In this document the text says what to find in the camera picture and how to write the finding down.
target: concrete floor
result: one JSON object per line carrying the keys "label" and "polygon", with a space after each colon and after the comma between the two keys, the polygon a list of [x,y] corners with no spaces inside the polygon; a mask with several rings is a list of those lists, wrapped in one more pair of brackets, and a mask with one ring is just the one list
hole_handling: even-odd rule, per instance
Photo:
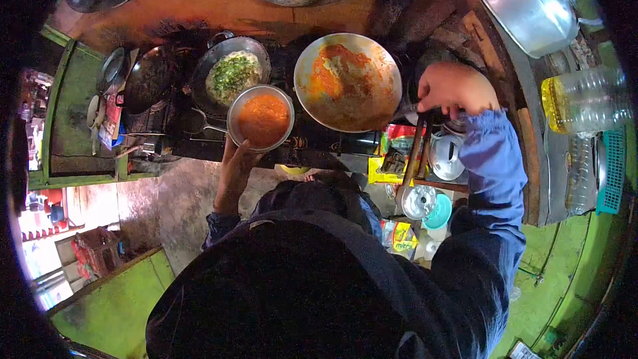
{"label": "concrete floor", "polygon": [[[158,178],[84,186],[82,209],[86,222],[97,226],[119,222],[134,249],[162,245],[178,274],[201,252],[207,233],[205,218],[212,211],[220,165],[184,158]],[[280,167],[254,169],[239,201],[242,218],[250,216],[261,196],[279,182],[303,178]],[[383,215],[394,213],[394,202],[387,198],[384,185],[369,185],[365,191]]]}

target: green wooden wall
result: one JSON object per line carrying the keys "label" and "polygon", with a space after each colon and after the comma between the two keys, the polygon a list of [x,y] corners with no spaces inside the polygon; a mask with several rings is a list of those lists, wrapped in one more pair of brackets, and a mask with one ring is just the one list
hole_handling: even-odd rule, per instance
{"label": "green wooden wall", "polygon": [[174,278],[164,250],[157,251],[50,315],[51,321],[73,341],[118,358],[141,359],[148,316]]}

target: teal plastic bowl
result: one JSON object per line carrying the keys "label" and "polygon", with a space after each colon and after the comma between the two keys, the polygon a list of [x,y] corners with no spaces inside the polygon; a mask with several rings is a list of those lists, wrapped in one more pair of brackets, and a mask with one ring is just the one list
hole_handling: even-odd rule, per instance
{"label": "teal plastic bowl", "polygon": [[447,225],[452,214],[452,201],[445,194],[436,195],[436,204],[432,212],[422,220],[423,226],[429,230],[437,230]]}

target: blue plastic basket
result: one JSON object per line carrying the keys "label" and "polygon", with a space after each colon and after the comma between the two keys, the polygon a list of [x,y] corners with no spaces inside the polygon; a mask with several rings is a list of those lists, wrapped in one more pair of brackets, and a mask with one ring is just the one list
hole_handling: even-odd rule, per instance
{"label": "blue plastic basket", "polygon": [[625,129],[603,132],[602,141],[607,147],[607,183],[598,192],[596,215],[602,212],[616,215],[620,209],[625,183]]}

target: yellow oil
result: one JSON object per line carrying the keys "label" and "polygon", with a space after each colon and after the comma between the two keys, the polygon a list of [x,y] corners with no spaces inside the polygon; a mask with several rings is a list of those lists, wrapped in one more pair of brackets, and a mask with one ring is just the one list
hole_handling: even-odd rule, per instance
{"label": "yellow oil", "polygon": [[567,98],[565,88],[559,77],[550,77],[540,85],[540,96],[543,102],[545,116],[549,121],[549,127],[556,133],[567,134]]}

